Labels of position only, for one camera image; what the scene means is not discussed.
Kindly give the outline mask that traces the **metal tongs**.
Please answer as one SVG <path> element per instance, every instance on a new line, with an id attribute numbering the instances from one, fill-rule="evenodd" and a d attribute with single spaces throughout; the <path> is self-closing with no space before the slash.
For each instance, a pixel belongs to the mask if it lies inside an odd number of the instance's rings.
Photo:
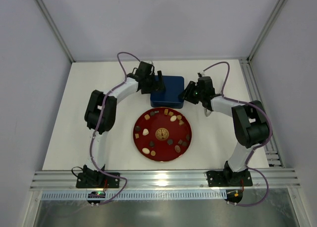
<path id="1" fill-rule="evenodd" d="M 205 117 L 209 117 L 211 115 L 212 111 L 208 110 L 207 108 L 204 108 L 204 114 Z"/>

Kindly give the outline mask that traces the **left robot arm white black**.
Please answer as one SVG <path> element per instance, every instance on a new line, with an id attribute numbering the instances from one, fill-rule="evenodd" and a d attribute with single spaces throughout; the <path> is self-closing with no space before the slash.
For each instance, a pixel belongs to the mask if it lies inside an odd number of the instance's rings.
<path id="1" fill-rule="evenodd" d="M 150 94 L 164 91 L 162 72 L 155 71 L 151 63 L 140 61 L 139 66 L 131 73 L 124 72 L 124 81 L 108 92 L 94 90 L 91 93 L 84 120 L 92 131 L 89 146 L 88 162 L 80 168 L 76 175 L 77 188 L 118 188 L 120 180 L 125 178 L 118 172 L 106 172 L 105 164 L 98 161 L 99 152 L 106 141 L 108 132 L 113 128 L 117 105 L 128 96 L 140 91 Z"/>

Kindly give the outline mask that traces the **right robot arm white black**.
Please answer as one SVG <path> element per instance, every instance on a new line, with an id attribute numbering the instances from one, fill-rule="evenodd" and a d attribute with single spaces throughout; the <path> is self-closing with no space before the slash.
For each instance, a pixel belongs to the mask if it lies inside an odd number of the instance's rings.
<path id="1" fill-rule="evenodd" d="M 217 94 L 209 76 L 190 81 L 179 98 L 192 104 L 201 103 L 210 112 L 225 114 L 233 119 L 237 145 L 221 171 L 207 172 L 210 187 L 252 186 L 248 163 L 256 149 L 272 136 L 270 121 L 260 101 L 242 102 Z"/>

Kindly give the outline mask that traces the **blue tin lid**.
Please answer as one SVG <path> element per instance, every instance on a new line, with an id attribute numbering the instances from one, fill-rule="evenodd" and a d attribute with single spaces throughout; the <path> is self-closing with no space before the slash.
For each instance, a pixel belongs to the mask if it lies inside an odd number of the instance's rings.
<path id="1" fill-rule="evenodd" d="M 152 101 L 184 102 L 178 95 L 184 91 L 184 77 L 163 76 L 165 91 L 155 91 L 150 95 Z"/>

